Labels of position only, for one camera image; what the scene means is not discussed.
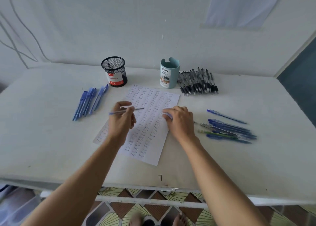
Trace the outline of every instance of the bare foot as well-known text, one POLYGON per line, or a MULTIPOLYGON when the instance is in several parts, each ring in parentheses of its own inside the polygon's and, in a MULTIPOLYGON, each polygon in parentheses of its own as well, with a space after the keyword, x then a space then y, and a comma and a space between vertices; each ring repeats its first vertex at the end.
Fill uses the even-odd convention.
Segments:
POLYGON ((172 226, 186 226, 187 221, 184 215, 178 214, 178 216, 174 219, 172 226))
POLYGON ((132 216, 129 226, 142 226, 142 216, 140 213, 136 213, 132 216))

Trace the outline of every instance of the hand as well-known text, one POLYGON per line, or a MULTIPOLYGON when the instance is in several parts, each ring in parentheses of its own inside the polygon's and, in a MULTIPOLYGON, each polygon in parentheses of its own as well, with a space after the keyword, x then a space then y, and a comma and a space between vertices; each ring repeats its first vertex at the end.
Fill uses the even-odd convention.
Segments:
MULTIPOLYGON (((124 110, 126 108, 121 108, 122 106, 128 106, 132 103, 129 101, 116 102, 112 111, 124 110)), ((134 107, 128 107, 124 114, 113 114, 109 116, 109 134, 108 137, 116 140, 119 146, 125 143, 127 133, 129 129, 134 127, 136 124, 136 119, 134 115, 134 107)))
POLYGON ((169 130, 180 144, 195 139, 193 113, 189 112, 187 107, 175 106, 172 109, 164 109, 162 112, 172 115, 173 120, 166 114, 162 116, 165 118, 169 130))

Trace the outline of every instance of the paper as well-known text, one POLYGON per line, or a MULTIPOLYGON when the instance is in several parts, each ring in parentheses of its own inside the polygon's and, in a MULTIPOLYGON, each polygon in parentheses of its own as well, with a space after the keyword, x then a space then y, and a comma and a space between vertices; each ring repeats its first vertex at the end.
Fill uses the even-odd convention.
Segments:
POLYGON ((260 28, 277 0, 211 0, 206 25, 260 28))
MULTIPOLYGON (((145 163, 157 166, 165 143, 168 126, 162 117, 162 110, 177 105, 178 94, 134 85, 124 100, 132 102, 137 123, 126 137, 119 154, 131 156, 145 163)), ((108 133, 108 124, 103 126, 93 143, 101 144, 108 133)))

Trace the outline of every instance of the red and white label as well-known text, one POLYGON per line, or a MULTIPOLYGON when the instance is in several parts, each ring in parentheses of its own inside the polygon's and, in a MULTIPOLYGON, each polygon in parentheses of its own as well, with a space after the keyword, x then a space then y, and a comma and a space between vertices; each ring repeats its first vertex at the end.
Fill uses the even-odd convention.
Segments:
POLYGON ((110 85, 122 85, 124 84, 123 82, 123 77, 122 73, 107 73, 107 80, 109 81, 110 85))

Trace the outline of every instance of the black mesh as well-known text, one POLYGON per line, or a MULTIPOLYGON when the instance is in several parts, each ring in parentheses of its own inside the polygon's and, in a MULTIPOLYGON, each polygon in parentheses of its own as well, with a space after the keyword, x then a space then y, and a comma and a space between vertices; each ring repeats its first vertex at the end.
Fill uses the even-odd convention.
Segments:
POLYGON ((101 66, 108 73, 121 73, 124 84, 121 85, 111 85, 113 87, 122 87, 127 83, 127 77, 125 72, 125 60, 118 56, 108 57, 102 61, 101 66))

